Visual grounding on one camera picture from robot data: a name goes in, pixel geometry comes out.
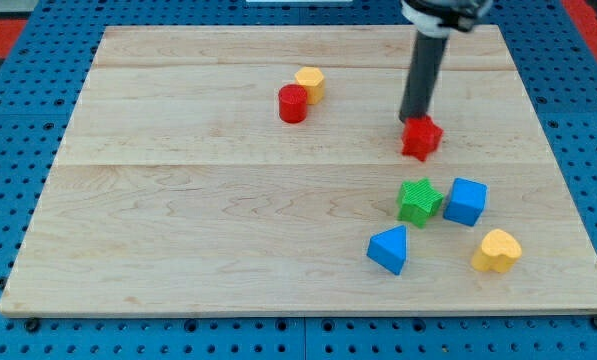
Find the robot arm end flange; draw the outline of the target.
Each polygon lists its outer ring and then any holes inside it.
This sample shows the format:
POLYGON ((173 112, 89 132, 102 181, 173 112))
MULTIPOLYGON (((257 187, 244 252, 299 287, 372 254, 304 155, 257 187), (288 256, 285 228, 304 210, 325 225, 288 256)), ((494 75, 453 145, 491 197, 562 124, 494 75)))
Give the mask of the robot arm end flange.
POLYGON ((423 35, 447 38, 452 31, 471 32, 489 12, 493 0, 400 0, 401 13, 423 35))

